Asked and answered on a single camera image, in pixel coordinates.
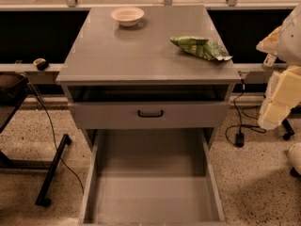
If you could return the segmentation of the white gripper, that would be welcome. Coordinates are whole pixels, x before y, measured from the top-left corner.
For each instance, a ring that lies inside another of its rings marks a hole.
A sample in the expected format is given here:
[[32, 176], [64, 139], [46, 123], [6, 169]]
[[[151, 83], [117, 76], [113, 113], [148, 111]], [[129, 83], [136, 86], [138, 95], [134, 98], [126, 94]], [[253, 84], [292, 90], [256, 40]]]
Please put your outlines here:
[[[280, 27], [261, 40], [256, 49], [277, 55]], [[301, 67], [291, 66], [278, 79], [272, 97], [266, 97], [261, 105], [258, 125], [264, 130], [274, 130], [288, 117], [293, 107], [301, 103]]]

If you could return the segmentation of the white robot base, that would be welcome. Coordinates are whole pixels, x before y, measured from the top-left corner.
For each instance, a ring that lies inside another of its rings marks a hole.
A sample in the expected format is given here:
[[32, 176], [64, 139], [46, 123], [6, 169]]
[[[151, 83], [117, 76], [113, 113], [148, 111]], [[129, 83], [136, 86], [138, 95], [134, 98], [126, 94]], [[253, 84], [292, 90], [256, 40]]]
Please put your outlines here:
[[288, 159], [292, 166], [290, 174], [294, 177], [301, 177], [301, 143], [296, 143], [289, 148]]

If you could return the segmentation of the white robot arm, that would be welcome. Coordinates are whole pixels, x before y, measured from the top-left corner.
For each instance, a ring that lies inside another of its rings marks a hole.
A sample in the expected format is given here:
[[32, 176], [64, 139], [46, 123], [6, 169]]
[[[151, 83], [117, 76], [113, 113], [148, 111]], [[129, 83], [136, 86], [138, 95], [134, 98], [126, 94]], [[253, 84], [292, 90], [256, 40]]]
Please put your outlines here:
[[265, 70], [270, 70], [277, 58], [288, 65], [282, 73], [273, 72], [260, 109], [258, 125], [273, 130], [301, 103], [301, 5], [256, 49], [267, 54], [262, 63]]

